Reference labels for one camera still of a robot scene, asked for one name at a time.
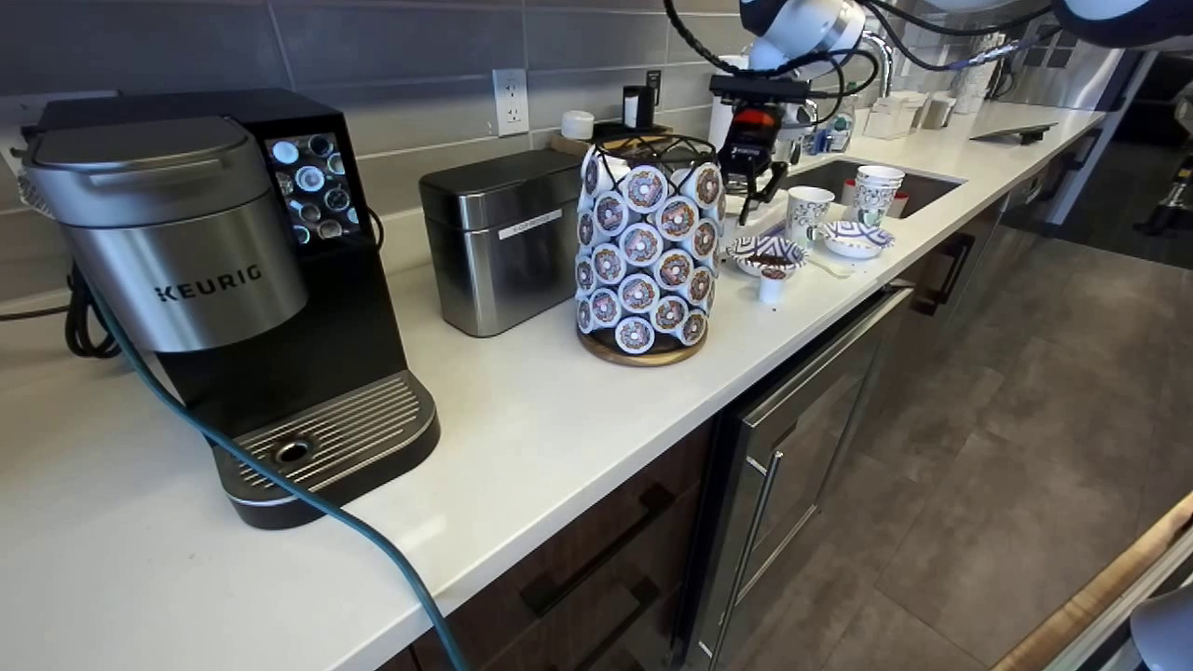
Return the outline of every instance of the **wall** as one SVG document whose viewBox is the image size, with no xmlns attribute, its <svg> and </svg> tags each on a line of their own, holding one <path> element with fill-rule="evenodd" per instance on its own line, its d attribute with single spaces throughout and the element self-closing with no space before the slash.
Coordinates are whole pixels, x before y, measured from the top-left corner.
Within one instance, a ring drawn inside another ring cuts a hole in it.
<svg viewBox="0 0 1193 671">
<path fill-rule="evenodd" d="M 416 175 L 541 144 L 567 107 L 615 119 L 663 71 L 659 124 L 705 130 L 708 68 L 659 0 L 23 0 L 0 8 L 0 96 L 51 88 L 292 84 L 350 119 L 367 206 L 416 208 Z M 740 50 L 733 0 L 679 0 L 717 50 Z M 528 135 L 497 136 L 493 68 L 526 68 Z M 55 231 L 0 175 L 0 301 L 55 291 Z"/>
</svg>

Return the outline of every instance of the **dishwasher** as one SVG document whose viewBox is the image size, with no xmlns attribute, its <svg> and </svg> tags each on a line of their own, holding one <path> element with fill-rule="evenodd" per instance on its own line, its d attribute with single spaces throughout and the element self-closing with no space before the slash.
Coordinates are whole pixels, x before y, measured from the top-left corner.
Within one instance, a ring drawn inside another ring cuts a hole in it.
<svg viewBox="0 0 1193 671">
<path fill-rule="evenodd" d="M 877 291 L 717 418 L 679 622 L 682 665 L 723 665 L 750 611 L 768 602 L 755 581 L 830 490 L 909 293 L 903 284 Z"/>
</svg>

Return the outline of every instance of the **floor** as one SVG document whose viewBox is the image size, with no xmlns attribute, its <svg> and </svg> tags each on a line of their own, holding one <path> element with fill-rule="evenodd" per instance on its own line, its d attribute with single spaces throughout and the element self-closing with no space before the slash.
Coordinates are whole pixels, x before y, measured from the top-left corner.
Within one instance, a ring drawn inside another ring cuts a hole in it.
<svg viewBox="0 0 1193 671">
<path fill-rule="evenodd" d="M 1000 268 L 903 329 L 729 665 L 991 665 L 1193 489 L 1188 265 L 1000 231 Z"/>
</svg>

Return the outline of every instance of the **keurig coffee maker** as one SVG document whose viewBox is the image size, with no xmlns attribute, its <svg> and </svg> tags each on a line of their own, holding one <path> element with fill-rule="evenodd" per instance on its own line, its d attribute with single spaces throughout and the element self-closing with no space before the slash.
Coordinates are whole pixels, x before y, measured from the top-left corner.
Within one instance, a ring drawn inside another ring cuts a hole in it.
<svg viewBox="0 0 1193 671">
<path fill-rule="evenodd" d="M 23 156 L 93 293 L 179 398 L 341 501 L 435 448 L 336 107 L 292 91 L 51 105 Z M 215 455 L 249 524 L 311 516 Z"/>
</svg>

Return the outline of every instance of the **coffee pod holder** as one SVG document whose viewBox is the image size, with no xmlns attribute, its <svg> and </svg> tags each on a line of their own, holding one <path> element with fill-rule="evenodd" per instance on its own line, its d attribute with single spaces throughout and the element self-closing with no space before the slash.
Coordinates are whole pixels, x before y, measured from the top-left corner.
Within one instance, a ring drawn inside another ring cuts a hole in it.
<svg viewBox="0 0 1193 671">
<path fill-rule="evenodd" d="M 575 329 L 617 365 L 673 365 L 708 340 L 723 171 L 705 136 L 590 144 L 577 192 Z"/>
</svg>

